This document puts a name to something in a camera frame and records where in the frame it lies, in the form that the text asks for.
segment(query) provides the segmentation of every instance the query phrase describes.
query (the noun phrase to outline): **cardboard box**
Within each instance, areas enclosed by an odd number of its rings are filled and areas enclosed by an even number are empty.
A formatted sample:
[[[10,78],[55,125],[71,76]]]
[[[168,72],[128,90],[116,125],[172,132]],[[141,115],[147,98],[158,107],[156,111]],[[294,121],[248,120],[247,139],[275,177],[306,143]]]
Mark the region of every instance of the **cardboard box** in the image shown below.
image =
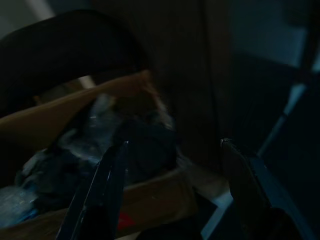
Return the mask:
[[[143,112],[154,109],[156,104],[153,97],[144,91],[142,84],[149,81],[149,78],[148,71],[120,77],[95,88],[0,119],[0,139],[14,146],[16,152],[26,153],[25,157],[10,159],[15,154],[9,151],[5,158],[10,169],[1,168],[0,184],[12,184],[15,172],[28,160],[28,154],[48,147],[70,119],[101,93],[118,97],[120,106],[128,111]],[[185,174],[176,169],[125,188],[117,236],[173,222],[194,214],[196,210],[191,185]],[[3,228],[0,230],[1,239],[55,239],[66,211],[62,209],[49,212],[15,226]]]

